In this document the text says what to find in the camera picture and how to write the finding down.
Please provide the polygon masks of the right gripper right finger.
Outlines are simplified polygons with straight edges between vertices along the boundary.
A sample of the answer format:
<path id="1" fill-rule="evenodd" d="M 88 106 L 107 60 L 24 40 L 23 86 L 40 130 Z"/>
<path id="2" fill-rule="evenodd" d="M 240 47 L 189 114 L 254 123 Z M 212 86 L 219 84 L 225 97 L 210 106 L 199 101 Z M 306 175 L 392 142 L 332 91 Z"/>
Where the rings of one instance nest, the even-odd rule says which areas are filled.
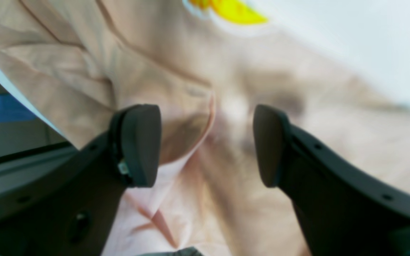
<path id="1" fill-rule="evenodd" d="M 357 169 L 285 112 L 259 104 L 260 177 L 290 199 L 312 256 L 410 256 L 410 195 Z"/>

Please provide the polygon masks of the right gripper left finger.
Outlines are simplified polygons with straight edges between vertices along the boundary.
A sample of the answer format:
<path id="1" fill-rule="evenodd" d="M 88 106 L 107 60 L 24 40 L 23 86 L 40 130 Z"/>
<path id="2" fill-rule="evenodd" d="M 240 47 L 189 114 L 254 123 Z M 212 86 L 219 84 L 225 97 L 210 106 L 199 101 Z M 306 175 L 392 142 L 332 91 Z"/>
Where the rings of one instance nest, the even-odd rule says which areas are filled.
<path id="1" fill-rule="evenodd" d="M 155 184 L 161 111 L 137 104 L 80 151 L 0 164 L 0 256 L 99 256 L 127 188 Z"/>

